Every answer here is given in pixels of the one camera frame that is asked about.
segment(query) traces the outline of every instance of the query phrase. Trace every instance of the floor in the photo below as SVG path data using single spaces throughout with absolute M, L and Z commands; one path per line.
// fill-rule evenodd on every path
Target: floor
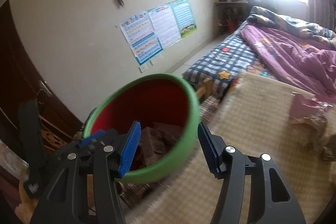
M 198 53 L 196 53 L 192 58 L 190 58 L 186 63 L 184 63 L 181 67 L 179 67 L 176 71 L 173 72 L 174 75 L 181 76 L 190 66 L 192 66 L 197 60 L 206 55 L 209 51 L 211 51 L 214 47 L 216 47 L 219 43 L 221 43 L 228 34 L 220 35 L 215 38 L 209 44 L 207 44 L 203 49 L 201 49 Z

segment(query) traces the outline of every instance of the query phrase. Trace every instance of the trash can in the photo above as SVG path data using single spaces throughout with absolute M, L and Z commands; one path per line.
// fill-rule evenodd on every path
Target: trash can
M 172 149 L 157 163 L 131 170 L 121 180 L 124 183 L 158 181 L 181 167 L 192 152 L 200 122 L 199 103 L 194 89 L 184 79 L 167 73 L 139 78 L 108 97 L 90 116 L 84 138 L 98 130 L 116 129 L 128 132 L 133 121 L 141 128 L 153 122 L 183 128 Z

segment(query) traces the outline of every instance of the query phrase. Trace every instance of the metal bolt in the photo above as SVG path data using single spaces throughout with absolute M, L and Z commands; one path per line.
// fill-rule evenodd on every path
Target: metal bolt
M 76 157 L 77 157 L 76 153 L 70 153 L 70 154 L 68 155 L 68 159 L 69 159 L 69 160 L 74 160 Z
M 114 148 L 113 148 L 112 145 L 107 145 L 107 146 L 104 147 L 104 151 L 105 151 L 105 152 L 112 152 L 113 149 L 114 149 Z
M 269 161 L 271 159 L 271 156 L 268 154 L 262 154 L 261 157 L 263 160 L 266 160 L 266 161 Z
M 234 153 L 236 152 L 236 149 L 233 146 L 227 146 L 225 150 L 229 153 Z

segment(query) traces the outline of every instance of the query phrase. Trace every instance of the door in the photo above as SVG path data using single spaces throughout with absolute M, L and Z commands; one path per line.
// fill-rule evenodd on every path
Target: door
M 69 143 L 82 123 L 53 94 L 27 55 L 13 21 L 9 0 L 0 7 L 0 139 L 20 157 L 17 110 L 37 98 L 47 152 Z

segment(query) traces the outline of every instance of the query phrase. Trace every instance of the poster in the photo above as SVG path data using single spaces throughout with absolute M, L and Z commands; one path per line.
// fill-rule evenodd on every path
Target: poster
M 191 32 L 197 30 L 188 0 L 175 0 L 170 2 L 170 6 L 175 15 L 181 37 L 185 37 Z
M 169 4 L 150 9 L 148 14 L 163 48 L 167 48 L 181 39 L 174 13 Z
M 153 24 L 147 11 L 124 20 L 119 23 L 119 27 L 139 65 L 147 62 L 162 51 L 162 46 L 154 32 Z

